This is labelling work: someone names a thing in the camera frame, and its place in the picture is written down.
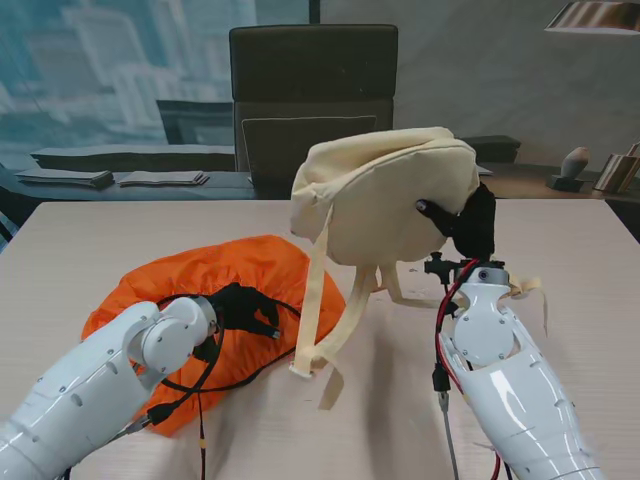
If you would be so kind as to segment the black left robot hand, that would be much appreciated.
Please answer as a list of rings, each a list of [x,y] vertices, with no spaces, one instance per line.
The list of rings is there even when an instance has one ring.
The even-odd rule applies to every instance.
[[[234,282],[206,299],[226,329],[280,337],[277,302],[254,287]]]

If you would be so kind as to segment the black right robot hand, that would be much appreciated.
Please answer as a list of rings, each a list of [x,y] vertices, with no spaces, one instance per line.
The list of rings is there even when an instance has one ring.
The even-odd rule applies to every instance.
[[[416,208],[444,237],[453,240],[463,257],[488,261],[494,254],[496,198],[484,183],[479,184],[458,214],[424,199],[416,203]]]

